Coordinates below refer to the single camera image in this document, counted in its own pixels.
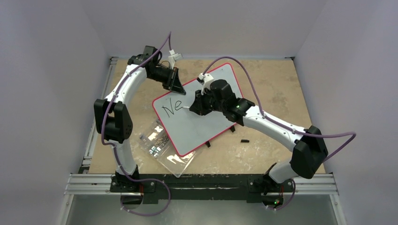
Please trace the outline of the pink framed whiteboard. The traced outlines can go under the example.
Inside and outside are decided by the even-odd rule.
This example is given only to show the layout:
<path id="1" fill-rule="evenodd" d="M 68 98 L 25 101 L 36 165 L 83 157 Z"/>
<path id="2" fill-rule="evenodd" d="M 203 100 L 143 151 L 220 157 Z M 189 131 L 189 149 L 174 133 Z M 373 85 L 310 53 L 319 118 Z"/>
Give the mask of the pink framed whiteboard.
<path id="1" fill-rule="evenodd" d="M 192 105 L 195 91 L 201 90 L 201 84 L 192 79 L 183 87 L 186 95 L 168 92 L 152 102 L 152 107 L 179 156 L 188 155 L 235 125 L 221 112 L 199 116 L 182 108 Z"/>

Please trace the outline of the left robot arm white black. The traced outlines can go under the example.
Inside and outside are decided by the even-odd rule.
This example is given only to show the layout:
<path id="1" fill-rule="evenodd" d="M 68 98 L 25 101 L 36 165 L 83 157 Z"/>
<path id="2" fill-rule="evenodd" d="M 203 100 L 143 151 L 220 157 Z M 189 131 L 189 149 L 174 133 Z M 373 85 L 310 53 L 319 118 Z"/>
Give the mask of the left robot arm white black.
<path id="1" fill-rule="evenodd" d="M 178 68 L 175 67 L 175 63 L 183 56 L 174 50 L 170 50 L 169 54 L 169 65 L 162 65 L 160 49 L 146 46 L 142 54 L 128 59 L 125 73 L 115 88 L 104 99 L 96 99 L 94 102 L 96 130 L 101 143 L 111 148 L 116 162 L 111 191 L 120 188 L 123 192 L 133 192 L 146 181 L 139 177 L 130 146 L 133 122 L 128 104 L 140 85 L 146 79 L 151 79 L 161 83 L 165 90 L 186 94 L 178 76 Z"/>

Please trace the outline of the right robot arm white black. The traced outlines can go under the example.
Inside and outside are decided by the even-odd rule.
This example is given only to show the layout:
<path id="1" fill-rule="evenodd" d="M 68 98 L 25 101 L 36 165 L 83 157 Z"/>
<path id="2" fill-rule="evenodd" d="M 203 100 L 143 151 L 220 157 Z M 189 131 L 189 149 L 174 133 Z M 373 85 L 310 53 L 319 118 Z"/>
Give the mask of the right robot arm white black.
<path id="1" fill-rule="evenodd" d="M 195 99 L 189 110 L 199 116 L 220 112 L 230 122 L 257 130 L 292 152 L 292 157 L 275 163 L 265 173 L 263 184 L 270 191 L 276 190 L 286 180 L 302 177 L 311 179 L 328 151 L 320 130 L 304 128 L 267 114 L 254 102 L 237 97 L 224 79 L 197 78 L 201 88 L 195 91 Z"/>

